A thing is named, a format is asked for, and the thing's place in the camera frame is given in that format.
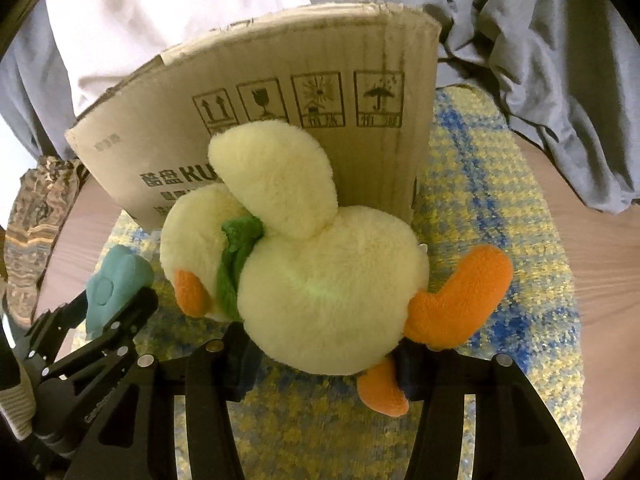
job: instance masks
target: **placemat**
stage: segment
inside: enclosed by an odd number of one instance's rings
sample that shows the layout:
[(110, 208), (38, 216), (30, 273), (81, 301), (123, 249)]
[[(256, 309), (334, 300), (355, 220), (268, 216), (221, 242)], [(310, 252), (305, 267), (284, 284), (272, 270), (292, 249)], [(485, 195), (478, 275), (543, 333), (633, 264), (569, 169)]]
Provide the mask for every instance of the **placemat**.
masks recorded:
[[(575, 450), (582, 409), (580, 319), (572, 275), (542, 190), (492, 98), (453, 86), (436, 93), (430, 161), (418, 176), (413, 227), (429, 246), (430, 289), (438, 290), (471, 245), (489, 242), (514, 263), (504, 300), (461, 352), (510, 354), (545, 401)], [(140, 353), (189, 354), (224, 326), (190, 319), (175, 305), (158, 261), (159, 233), (144, 234), (123, 212), (102, 256), (134, 248), (156, 271), (159, 311), (136, 337)], [(82, 329), (74, 341), (83, 342)], [(230, 418), (248, 479), (402, 479), (421, 403), (391, 419), (367, 409), (354, 378), (310, 376), (265, 358), (257, 386)], [(459, 478), (473, 463), (475, 404), (467, 399)], [(176, 455), (190, 478), (184, 400), (176, 402)]]

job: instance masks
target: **sun icon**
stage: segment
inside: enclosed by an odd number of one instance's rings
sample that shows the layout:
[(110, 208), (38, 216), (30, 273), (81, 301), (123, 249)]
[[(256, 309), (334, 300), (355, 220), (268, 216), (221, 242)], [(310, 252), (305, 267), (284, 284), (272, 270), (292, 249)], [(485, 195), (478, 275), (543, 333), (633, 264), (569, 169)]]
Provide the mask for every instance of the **sun icon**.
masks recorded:
[(334, 100), (334, 83), (330, 78), (314, 76), (302, 83), (303, 95), (306, 99), (305, 108), (325, 108), (329, 101)]

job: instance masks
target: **wine glass icon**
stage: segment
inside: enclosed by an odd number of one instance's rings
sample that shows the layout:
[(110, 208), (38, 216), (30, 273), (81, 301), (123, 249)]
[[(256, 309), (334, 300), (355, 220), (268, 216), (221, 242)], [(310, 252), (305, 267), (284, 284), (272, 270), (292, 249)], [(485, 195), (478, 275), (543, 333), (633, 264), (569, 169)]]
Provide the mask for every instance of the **wine glass icon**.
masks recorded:
[(267, 111), (267, 106), (269, 106), (269, 93), (266, 88), (257, 88), (255, 90), (251, 90), (252, 96), (254, 96), (254, 101), (258, 106), (262, 107), (262, 116), (272, 116), (271, 112)]

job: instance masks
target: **gray fabric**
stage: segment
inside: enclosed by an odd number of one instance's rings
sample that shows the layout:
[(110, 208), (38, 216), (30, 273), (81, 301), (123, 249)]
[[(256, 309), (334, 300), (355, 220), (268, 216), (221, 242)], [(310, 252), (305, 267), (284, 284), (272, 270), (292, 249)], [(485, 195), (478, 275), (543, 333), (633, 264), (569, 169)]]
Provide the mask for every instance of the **gray fabric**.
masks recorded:
[(442, 23), (438, 85), (493, 91), (587, 205), (640, 198), (640, 46), (608, 0), (386, 1)]
[(65, 131), (76, 119), (66, 68), (40, 0), (0, 61), (0, 114), (37, 158), (74, 158)]

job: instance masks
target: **plush duck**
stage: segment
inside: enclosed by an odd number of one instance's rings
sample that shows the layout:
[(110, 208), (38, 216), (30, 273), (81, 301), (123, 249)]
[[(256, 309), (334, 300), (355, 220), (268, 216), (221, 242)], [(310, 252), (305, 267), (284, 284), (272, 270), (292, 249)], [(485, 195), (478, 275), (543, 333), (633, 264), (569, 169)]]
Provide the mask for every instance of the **plush duck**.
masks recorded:
[(190, 316), (238, 319), (271, 358), (310, 374), (358, 377), (370, 408), (407, 412), (389, 357), (403, 336), (432, 348), (466, 341), (498, 305), (512, 267), (473, 248), (436, 293), (412, 229), (364, 206), (339, 207), (326, 153), (280, 121), (214, 136), (224, 184), (181, 197), (161, 264)]

